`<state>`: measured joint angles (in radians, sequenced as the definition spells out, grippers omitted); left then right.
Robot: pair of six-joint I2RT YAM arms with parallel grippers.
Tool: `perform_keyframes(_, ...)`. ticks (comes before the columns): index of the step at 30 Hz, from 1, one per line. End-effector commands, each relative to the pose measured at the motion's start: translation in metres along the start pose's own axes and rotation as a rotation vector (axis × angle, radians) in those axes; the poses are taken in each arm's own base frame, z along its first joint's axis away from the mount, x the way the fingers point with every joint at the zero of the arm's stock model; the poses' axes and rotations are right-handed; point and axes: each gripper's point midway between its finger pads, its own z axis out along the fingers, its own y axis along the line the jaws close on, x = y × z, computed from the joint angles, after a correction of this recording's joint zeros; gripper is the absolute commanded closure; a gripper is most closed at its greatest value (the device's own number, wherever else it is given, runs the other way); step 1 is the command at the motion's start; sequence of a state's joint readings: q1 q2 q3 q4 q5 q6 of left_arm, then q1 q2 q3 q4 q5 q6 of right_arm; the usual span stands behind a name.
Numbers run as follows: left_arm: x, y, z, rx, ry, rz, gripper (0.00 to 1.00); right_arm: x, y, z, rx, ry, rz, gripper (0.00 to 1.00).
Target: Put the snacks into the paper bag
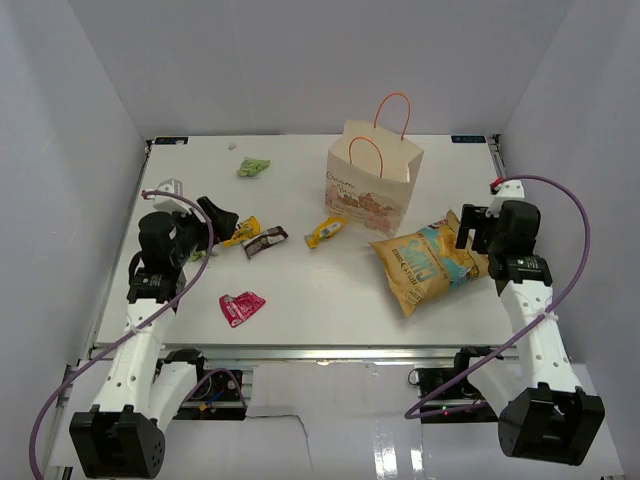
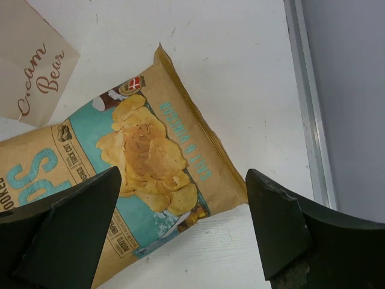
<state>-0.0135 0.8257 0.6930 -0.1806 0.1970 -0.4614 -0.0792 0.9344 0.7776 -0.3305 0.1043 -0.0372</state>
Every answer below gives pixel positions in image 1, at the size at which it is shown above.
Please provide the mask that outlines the yellow M&M's packet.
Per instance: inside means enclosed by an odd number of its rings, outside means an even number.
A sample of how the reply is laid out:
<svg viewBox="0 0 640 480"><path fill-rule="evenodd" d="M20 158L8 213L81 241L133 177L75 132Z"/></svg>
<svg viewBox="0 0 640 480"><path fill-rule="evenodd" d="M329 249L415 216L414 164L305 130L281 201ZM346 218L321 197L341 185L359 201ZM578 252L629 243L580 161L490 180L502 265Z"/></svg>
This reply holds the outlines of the yellow M&M's packet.
<svg viewBox="0 0 640 480"><path fill-rule="evenodd" d="M239 222L236 229L229 240L222 242L224 247L231 247L240 244L246 240L250 240L261 232L261 225L255 216L250 216Z"/></svg>

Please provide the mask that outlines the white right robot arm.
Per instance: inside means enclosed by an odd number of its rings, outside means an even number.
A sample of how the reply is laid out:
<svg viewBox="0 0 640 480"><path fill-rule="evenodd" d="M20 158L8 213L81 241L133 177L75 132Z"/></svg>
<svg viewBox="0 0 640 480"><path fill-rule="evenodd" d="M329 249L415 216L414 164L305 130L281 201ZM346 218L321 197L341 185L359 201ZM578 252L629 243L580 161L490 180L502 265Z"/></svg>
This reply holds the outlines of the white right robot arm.
<svg viewBox="0 0 640 480"><path fill-rule="evenodd" d="M464 205L456 245L487 255L516 338L520 372L484 355L455 369L451 384L466 399L482 394L498 417L506 456L579 466L605 408L600 397L584 391L566 354L550 269L534 252L540 220L534 205L519 200L504 201L496 213Z"/></svg>

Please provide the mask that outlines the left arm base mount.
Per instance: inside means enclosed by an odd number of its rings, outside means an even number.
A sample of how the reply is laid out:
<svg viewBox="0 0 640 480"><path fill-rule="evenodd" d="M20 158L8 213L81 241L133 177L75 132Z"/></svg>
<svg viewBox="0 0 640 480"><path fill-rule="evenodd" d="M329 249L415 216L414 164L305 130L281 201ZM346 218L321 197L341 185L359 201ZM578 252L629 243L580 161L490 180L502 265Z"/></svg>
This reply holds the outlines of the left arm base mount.
<svg viewBox="0 0 640 480"><path fill-rule="evenodd" d="M251 396L252 374L249 371L232 369L240 389L236 387L230 375L224 372L214 373L196 393L176 412L174 420L193 421L243 421L246 408L240 401L243 394L249 403Z"/></svg>

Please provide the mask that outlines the light green snack packet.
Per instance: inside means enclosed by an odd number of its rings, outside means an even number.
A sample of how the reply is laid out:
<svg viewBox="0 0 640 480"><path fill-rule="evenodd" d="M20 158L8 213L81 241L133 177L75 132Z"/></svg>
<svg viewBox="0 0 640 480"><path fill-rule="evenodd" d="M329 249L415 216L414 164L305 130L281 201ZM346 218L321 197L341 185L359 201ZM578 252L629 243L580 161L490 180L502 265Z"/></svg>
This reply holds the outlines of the light green snack packet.
<svg viewBox="0 0 640 480"><path fill-rule="evenodd" d="M237 176L240 178L255 177L266 170L270 164L270 160L245 157L237 170Z"/></svg>

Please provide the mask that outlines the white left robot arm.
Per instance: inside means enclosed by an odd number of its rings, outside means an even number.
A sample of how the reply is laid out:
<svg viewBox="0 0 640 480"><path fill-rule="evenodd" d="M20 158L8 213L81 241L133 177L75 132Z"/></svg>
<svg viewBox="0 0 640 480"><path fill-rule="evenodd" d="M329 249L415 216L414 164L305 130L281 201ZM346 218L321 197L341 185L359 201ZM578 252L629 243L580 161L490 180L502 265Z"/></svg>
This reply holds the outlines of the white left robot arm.
<svg viewBox="0 0 640 480"><path fill-rule="evenodd" d="M165 433L182 403L205 396L211 374L195 349L159 355L190 281L183 268L230 239L238 216L206 197L189 202L169 193L138 222L139 251L129 264L122 339L91 408L73 415L69 433L86 477L154 479L165 456Z"/></svg>

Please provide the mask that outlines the yellow snack bar wrapper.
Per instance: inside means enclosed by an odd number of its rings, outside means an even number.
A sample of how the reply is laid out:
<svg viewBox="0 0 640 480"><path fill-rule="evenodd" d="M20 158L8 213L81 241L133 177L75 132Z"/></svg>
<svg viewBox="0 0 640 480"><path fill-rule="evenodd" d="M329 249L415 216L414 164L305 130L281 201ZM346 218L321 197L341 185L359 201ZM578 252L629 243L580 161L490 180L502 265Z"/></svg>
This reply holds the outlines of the yellow snack bar wrapper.
<svg viewBox="0 0 640 480"><path fill-rule="evenodd" d="M310 249L317 248L322 242L329 240L344 228L347 220L342 217L329 217L320 224L311 234L304 237L306 245Z"/></svg>

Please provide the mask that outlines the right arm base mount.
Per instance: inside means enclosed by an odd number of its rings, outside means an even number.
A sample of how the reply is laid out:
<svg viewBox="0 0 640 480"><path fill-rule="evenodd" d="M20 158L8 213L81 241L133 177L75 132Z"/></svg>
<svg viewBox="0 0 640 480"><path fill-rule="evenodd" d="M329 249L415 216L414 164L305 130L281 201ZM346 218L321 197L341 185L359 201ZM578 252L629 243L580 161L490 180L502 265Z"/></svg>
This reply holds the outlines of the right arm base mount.
<svg viewBox="0 0 640 480"><path fill-rule="evenodd" d="M419 398L425 397L432 390L444 385L455 376L454 369L449 368L413 368L407 377L411 387L417 390ZM474 424L496 423L498 416L490 406L476 409L465 409L461 412L448 412L453 407L479 405L485 402L480 392L467 380L452 386L440 393L424 407L421 413L440 411L440 414L420 419L422 424Z"/></svg>

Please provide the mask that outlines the yellow chips bag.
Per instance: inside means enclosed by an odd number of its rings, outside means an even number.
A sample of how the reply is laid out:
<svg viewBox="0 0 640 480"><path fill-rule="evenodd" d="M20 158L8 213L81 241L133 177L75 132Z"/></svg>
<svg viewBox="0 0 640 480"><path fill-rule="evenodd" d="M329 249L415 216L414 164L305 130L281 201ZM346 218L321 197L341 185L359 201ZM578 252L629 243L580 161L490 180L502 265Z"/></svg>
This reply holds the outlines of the yellow chips bag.
<svg viewBox="0 0 640 480"><path fill-rule="evenodd" d="M373 242L403 314L488 275L488 258L468 243L456 247L460 220L448 211L439 221L393 239Z"/></svg>

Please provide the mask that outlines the red candy packet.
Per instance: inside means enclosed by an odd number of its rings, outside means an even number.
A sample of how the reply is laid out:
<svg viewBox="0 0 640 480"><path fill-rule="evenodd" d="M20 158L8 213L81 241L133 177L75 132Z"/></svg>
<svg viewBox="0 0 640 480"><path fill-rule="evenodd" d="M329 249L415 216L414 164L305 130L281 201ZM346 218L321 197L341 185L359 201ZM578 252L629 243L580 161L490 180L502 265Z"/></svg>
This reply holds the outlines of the red candy packet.
<svg viewBox="0 0 640 480"><path fill-rule="evenodd" d="M225 294L219 298L219 306L231 328L237 328L266 304L266 300L254 292L246 291L233 297Z"/></svg>

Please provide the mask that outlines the brown chocolate bar wrapper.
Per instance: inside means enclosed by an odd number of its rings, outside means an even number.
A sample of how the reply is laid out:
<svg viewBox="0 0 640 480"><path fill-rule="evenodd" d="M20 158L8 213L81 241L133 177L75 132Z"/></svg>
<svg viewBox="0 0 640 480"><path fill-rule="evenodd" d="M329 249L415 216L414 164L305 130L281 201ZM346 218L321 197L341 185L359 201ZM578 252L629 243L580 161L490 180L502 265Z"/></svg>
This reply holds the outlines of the brown chocolate bar wrapper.
<svg viewBox="0 0 640 480"><path fill-rule="evenodd" d="M258 253L284 242L288 237L288 233L282 226L276 226L260 232L251 239L243 241L242 247L247 258L252 259Z"/></svg>

